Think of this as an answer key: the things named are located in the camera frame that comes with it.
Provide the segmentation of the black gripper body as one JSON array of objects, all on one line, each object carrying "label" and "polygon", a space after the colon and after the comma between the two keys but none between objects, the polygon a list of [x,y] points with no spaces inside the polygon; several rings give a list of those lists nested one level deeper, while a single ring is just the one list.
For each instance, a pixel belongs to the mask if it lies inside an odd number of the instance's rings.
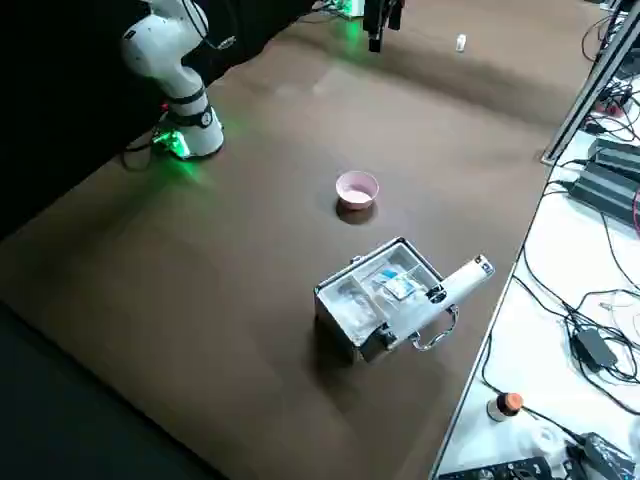
[{"label": "black gripper body", "polygon": [[399,30],[403,0],[365,0],[363,13],[365,30],[379,30],[385,26],[392,30]]}]

